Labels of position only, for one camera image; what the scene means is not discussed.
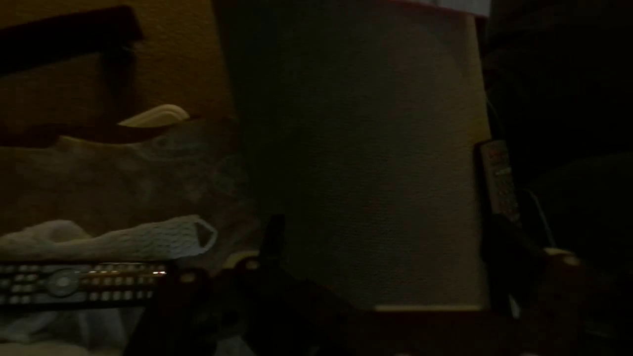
remote control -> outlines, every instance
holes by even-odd
[[[506,216],[510,222],[520,226],[510,154],[504,141],[488,141],[478,145],[478,154],[486,180],[490,212]]]
[[[164,263],[0,263],[0,309],[112,309],[152,299]]]

remote control button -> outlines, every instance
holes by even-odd
[[[47,279],[45,287],[47,293],[55,297],[73,295],[79,289],[79,275],[73,271],[59,271]]]

paper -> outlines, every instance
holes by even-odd
[[[484,18],[490,16],[490,0],[407,0],[407,2],[467,12],[467,14],[484,16]]]

